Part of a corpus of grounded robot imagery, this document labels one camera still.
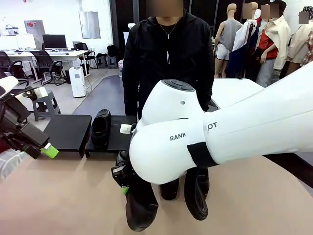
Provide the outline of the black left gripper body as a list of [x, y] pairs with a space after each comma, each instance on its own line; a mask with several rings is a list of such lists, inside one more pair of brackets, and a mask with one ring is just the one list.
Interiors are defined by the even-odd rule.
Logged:
[[28, 121], [30, 115], [16, 97], [0, 99], [0, 137], [16, 150], [40, 150], [49, 142], [49, 136]]

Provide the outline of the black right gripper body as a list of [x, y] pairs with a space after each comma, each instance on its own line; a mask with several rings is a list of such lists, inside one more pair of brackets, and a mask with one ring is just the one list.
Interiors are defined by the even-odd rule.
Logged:
[[139, 179], [139, 176], [134, 171], [133, 166], [130, 162], [129, 152], [120, 151], [117, 155], [116, 166], [122, 167], [121, 170], [121, 183], [122, 187], [128, 187]]

